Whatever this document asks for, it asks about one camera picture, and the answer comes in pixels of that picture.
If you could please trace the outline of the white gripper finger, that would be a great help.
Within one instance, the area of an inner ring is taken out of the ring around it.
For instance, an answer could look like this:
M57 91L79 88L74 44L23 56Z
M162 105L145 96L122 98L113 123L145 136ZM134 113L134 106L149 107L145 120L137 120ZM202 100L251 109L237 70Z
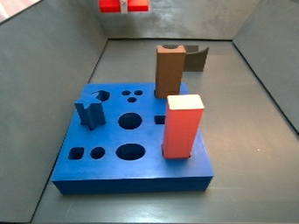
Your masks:
M127 0L119 0L121 2L121 12L122 14L127 14Z

